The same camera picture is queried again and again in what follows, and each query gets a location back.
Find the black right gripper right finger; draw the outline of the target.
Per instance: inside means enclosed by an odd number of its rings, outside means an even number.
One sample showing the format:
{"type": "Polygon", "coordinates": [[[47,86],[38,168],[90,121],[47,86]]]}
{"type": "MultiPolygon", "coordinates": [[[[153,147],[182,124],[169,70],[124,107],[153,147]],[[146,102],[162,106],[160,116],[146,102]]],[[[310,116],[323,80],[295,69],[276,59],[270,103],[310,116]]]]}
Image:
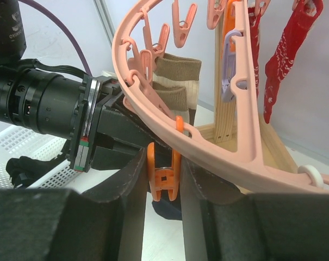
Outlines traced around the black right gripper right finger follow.
{"type": "Polygon", "coordinates": [[[243,194],[181,163],[187,260],[329,260],[329,195],[243,194]]]}

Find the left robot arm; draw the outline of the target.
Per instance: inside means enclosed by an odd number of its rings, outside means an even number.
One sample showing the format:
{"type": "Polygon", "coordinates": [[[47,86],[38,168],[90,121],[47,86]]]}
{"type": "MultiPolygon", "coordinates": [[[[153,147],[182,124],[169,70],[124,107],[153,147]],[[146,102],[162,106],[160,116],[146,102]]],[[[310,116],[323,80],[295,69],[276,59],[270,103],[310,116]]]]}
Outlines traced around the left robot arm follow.
{"type": "Polygon", "coordinates": [[[0,121],[65,139],[79,172],[121,169],[149,145],[157,167],[169,163],[171,149],[125,108],[116,78],[23,59],[25,49],[18,1],[0,1],[0,121]]]}

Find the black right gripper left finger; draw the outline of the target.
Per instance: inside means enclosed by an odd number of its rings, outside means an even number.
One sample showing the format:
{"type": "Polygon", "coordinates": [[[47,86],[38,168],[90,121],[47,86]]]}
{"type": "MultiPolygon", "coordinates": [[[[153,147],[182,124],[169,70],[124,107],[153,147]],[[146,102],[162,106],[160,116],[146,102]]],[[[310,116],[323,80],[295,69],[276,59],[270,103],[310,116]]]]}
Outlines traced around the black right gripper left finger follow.
{"type": "Polygon", "coordinates": [[[77,193],[0,189],[0,260],[140,260],[146,151],[77,193]]]}

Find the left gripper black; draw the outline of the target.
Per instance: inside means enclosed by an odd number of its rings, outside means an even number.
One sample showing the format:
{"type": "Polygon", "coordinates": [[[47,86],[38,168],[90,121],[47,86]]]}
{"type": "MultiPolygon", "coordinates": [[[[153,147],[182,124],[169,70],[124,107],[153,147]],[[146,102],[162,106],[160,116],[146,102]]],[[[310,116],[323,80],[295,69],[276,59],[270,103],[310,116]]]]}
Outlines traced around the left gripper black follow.
{"type": "Polygon", "coordinates": [[[79,87],[66,159],[77,172],[125,167],[138,152],[154,142],[156,166],[170,163],[169,146],[135,114],[121,106],[104,106],[122,93],[114,77],[85,76],[79,87]]]}

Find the orange clothes peg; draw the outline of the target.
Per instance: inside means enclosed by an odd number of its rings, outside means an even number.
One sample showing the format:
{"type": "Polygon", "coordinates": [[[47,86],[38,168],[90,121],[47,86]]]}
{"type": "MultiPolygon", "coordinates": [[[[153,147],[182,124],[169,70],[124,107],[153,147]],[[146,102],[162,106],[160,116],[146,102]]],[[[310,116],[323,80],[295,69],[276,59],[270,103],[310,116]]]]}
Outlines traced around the orange clothes peg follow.
{"type": "Polygon", "coordinates": [[[159,202],[162,191],[168,193],[170,201],[177,198],[181,174],[181,154],[172,150],[171,166],[156,168],[155,145],[147,146],[147,174],[150,192],[154,201],[159,202]]]}

